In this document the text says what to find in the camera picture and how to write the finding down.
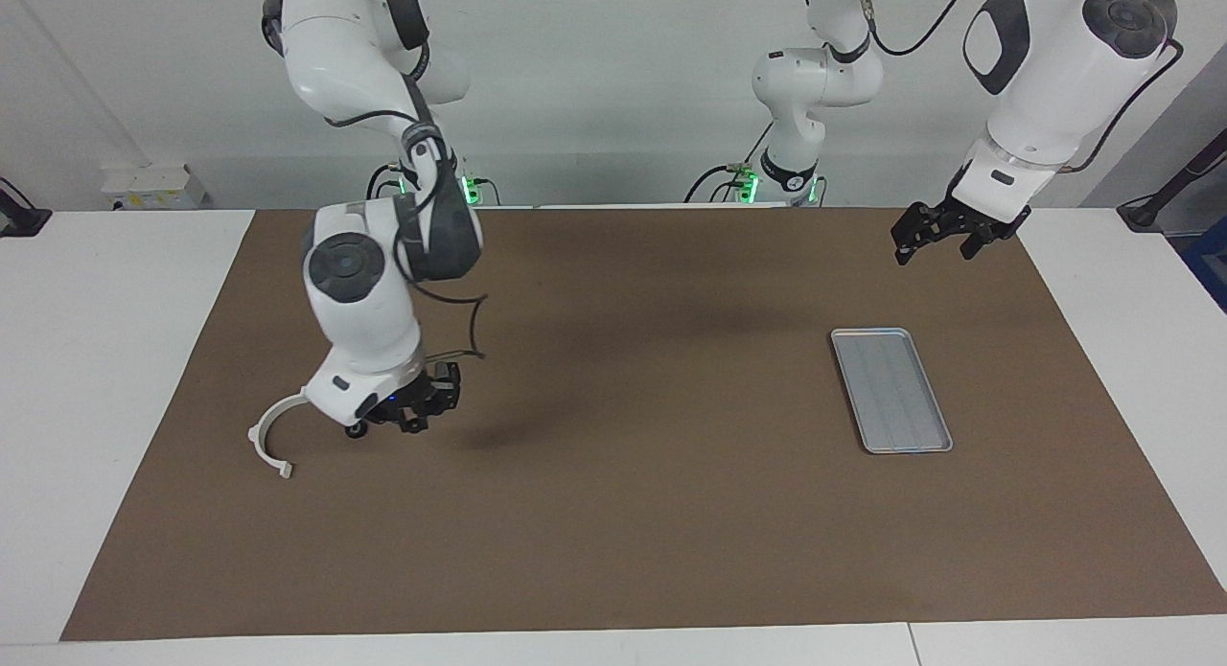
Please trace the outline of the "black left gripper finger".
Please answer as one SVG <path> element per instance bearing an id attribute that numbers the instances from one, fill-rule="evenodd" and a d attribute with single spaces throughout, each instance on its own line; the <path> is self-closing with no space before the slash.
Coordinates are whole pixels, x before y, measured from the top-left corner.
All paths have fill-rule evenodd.
<path id="1" fill-rule="evenodd" d="M 929 245 L 935 235 L 935 224 L 937 221 L 933 207 L 924 202 L 910 204 L 891 228 L 891 237 L 894 242 L 894 262 L 902 267 L 910 261 L 919 248 Z"/>
<path id="2" fill-rule="evenodd" d="M 1004 231 L 1007 231 L 1007 226 L 999 221 L 971 221 L 964 224 L 967 238 L 960 245 L 960 254 L 964 261 L 973 260 L 983 248 L 1001 238 Z"/>

